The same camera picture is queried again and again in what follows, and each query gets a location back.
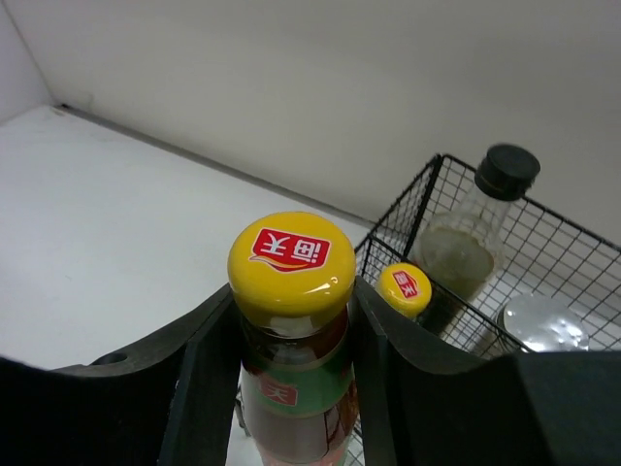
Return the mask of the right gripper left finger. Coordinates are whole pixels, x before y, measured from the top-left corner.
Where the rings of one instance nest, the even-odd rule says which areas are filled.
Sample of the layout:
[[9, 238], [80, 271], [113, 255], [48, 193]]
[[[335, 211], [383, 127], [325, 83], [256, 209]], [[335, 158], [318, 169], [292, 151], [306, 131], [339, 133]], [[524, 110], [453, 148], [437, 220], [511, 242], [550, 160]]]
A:
[[222, 465], [240, 372], [228, 286], [88, 365], [1, 362], [5, 465]]

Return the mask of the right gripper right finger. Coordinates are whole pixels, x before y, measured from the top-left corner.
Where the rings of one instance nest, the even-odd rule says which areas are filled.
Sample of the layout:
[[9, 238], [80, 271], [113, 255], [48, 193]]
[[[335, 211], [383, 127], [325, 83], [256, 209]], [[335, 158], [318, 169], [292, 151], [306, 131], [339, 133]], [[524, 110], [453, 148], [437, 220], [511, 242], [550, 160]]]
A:
[[349, 342], [369, 465], [616, 465], [620, 355], [456, 349], [358, 279]]

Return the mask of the yellow-cap sauce bottle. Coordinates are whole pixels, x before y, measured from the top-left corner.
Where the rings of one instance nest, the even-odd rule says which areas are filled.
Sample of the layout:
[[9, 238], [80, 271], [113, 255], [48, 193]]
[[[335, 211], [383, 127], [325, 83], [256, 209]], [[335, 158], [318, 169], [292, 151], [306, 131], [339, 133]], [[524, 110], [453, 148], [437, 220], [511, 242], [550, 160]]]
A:
[[347, 305], [352, 244], [306, 212], [262, 217], [235, 240], [245, 428], [266, 465], [342, 465], [358, 417]]
[[417, 319], [433, 296], [432, 284], [425, 273], [406, 262], [384, 267], [376, 291], [390, 307], [409, 319]]

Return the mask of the white jar silver lid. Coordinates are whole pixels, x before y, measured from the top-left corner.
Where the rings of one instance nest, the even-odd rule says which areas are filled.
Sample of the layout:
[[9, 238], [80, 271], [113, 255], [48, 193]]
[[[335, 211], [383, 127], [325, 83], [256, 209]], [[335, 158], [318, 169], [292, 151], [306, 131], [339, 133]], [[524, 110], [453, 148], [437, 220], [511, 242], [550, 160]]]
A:
[[590, 337], [580, 317], [547, 296], [521, 294], [509, 299], [496, 321], [511, 349], [533, 352], [589, 350]]

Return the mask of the tall clear black-cap bottle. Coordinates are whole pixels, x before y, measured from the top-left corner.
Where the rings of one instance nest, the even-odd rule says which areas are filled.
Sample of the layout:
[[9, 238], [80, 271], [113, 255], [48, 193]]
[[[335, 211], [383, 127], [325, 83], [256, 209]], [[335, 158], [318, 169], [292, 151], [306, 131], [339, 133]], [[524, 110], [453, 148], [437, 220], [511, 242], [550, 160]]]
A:
[[508, 143], [490, 147], [468, 193], [452, 210], [432, 216], [409, 260], [464, 301], [475, 299], [504, 261], [501, 229], [507, 214], [539, 171], [528, 150]]

